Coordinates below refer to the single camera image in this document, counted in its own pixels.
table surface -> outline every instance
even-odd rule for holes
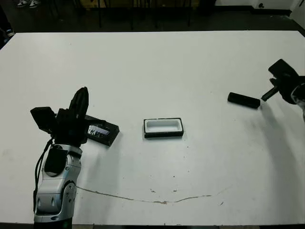
[[[32,223],[34,168],[49,136],[30,109],[67,108],[120,127],[82,145],[75,224],[256,225],[305,222],[305,125],[280,95],[259,110],[268,67],[305,75],[296,31],[19,33],[0,51],[0,221]],[[182,138],[144,139],[143,119],[180,117]]]

